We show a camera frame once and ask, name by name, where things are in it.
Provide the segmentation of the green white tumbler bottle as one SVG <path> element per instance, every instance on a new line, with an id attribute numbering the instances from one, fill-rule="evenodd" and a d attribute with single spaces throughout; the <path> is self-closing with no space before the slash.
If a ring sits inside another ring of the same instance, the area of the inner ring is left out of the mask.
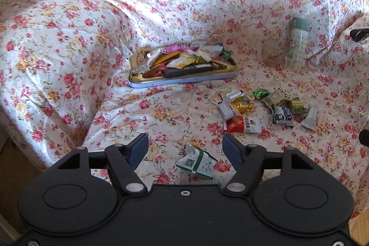
<path id="1" fill-rule="evenodd" d="M 305 50 L 308 43 L 309 26 L 305 19 L 293 18 L 288 50 L 288 64 L 300 69 L 305 64 Z"/>

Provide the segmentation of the gold tin tray with snacks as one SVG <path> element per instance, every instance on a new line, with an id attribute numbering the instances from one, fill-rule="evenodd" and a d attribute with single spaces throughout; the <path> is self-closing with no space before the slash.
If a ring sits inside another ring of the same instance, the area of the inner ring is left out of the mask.
<path id="1" fill-rule="evenodd" d="M 205 41 L 140 47 L 129 63 L 128 81 L 134 88 L 228 79 L 238 72 L 230 50 Z"/>

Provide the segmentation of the red white snack packet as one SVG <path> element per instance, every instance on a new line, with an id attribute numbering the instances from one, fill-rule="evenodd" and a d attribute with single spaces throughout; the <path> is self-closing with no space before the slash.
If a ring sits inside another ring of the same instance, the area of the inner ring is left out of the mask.
<path id="1" fill-rule="evenodd" d="M 227 132 L 261 133 L 262 125 L 259 118 L 248 116 L 236 116 L 223 123 Z"/>

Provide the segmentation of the white grey snack packet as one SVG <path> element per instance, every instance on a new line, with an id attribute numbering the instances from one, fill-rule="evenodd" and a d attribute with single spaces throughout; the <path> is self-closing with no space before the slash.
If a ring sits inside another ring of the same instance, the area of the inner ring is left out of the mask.
<path id="1" fill-rule="evenodd" d="M 306 118 L 301 121 L 301 125 L 309 130 L 315 130 L 318 109 L 314 106 L 309 108 Z"/>

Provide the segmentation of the floral sofa cover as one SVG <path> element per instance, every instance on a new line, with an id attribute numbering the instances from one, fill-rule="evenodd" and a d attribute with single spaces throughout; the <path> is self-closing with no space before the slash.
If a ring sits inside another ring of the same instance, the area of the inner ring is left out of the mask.
<path id="1" fill-rule="evenodd" d="M 304 66 L 267 66 L 263 41 L 288 52 L 293 18 L 309 26 Z M 1 125 L 40 170 L 79 146 L 100 151 L 145 132 L 146 184 L 197 182 L 175 166 L 188 142 L 217 158 L 215 181 L 225 183 L 233 171 L 219 94 L 281 89 L 318 109 L 316 129 L 271 125 L 256 102 L 262 132 L 238 138 L 296 147 L 349 189 L 358 215 L 368 208 L 368 150 L 358 141 L 368 127 L 368 44 L 349 32 L 367 25 L 368 0 L 1 0 Z M 237 76 L 129 86 L 138 48 L 198 41 L 230 50 Z"/>

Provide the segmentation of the black white snack packet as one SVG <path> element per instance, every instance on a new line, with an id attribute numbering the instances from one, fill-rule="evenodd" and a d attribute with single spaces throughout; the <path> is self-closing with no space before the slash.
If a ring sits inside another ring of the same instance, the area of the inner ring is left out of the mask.
<path id="1" fill-rule="evenodd" d="M 272 115 L 272 123 L 293 127 L 294 122 L 293 122 L 292 113 L 286 107 L 274 106 L 273 115 Z"/>

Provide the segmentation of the white brown text snack packet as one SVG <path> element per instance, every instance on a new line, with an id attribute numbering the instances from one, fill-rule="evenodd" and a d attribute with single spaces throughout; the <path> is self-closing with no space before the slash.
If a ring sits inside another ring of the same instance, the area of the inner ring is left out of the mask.
<path id="1" fill-rule="evenodd" d="M 240 115 L 238 110 L 230 102 L 227 101 L 218 102 L 218 108 L 225 121 Z"/>

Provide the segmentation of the brown patterned snack packet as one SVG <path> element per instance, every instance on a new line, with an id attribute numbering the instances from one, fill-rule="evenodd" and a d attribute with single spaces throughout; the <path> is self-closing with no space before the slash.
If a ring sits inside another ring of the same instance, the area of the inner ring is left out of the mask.
<path id="1" fill-rule="evenodd" d="M 268 94 L 266 97 L 262 99 L 264 104 L 269 108 L 272 109 L 275 106 L 280 105 L 284 101 L 289 101 L 290 97 L 284 91 L 275 91 Z"/>

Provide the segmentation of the gold wrapped candy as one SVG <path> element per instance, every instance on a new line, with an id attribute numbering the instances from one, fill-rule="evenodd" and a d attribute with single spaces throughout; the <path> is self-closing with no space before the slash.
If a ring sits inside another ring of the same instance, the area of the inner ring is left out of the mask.
<path id="1" fill-rule="evenodd" d="M 255 109 L 254 104 L 249 100 L 247 96 L 241 96 L 231 102 L 231 105 L 240 114 L 245 114 Z"/>

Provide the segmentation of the green yellow snack packet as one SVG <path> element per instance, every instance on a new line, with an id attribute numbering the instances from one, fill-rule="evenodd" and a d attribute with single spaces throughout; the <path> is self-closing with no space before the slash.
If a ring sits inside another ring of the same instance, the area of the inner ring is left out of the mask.
<path id="1" fill-rule="evenodd" d="M 292 98 L 288 103 L 289 110 L 292 114 L 304 114 L 306 112 L 305 106 L 299 97 Z"/>

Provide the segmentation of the green white snack packet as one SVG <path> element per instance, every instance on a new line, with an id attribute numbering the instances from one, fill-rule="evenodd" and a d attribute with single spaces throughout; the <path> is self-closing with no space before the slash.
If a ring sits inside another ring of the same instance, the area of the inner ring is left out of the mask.
<path id="1" fill-rule="evenodd" d="M 176 162 L 177 167 L 203 178 L 214 178 L 214 166 L 218 161 L 216 158 L 190 143 L 186 144 L 185 151 L 185 156 Z"/>

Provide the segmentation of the green wrapped candy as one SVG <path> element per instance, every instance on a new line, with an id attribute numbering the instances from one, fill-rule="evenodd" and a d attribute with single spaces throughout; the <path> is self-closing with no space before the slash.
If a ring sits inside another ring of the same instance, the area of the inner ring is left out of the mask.
<path id="1" fill-rule="evenodd" d="M 252 91 L 252 94 L 255 99 L 262 100 L 270 94 L 270 91 L 267 89 L 255 89 Z"/>

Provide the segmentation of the small glass bowl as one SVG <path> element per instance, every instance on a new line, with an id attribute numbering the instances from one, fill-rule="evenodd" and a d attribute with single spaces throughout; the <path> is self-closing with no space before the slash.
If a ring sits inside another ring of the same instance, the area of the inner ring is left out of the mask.
<path id="1" fill-rule="evenodd" d="M 269 67 L 285 67 L 287 65 L 287 51 L 275 42 L 263 41 L 262 61 Z"/>

